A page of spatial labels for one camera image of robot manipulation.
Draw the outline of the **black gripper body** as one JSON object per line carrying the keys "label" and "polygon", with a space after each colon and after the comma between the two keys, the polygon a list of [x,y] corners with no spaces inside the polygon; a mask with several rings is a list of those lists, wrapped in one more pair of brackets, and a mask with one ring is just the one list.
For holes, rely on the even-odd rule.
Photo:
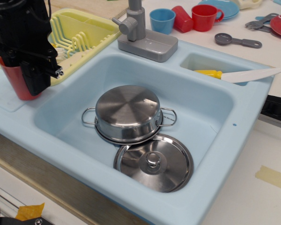
{"label": "black gripper body", "polygon": [[54,78],[63,75],[48,41],[51,14],[50,1],[0,0],[0,56],[20,57]]}

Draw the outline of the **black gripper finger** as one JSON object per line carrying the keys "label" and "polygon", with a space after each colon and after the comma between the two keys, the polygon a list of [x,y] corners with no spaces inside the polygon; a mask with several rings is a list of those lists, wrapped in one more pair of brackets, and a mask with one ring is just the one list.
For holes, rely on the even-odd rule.
{"label": "black gripper finger", "polygon": [[50,76],[46,75],[38,66],[22,61],[20,67],[26,86],[32,96],[36,96],[50,87]]}
{"label": "black gripper finger", "polygon": [[1,57],[3,64],[6,67],[18,67],[20,65],[21,62],[21,58],[20,57]]}

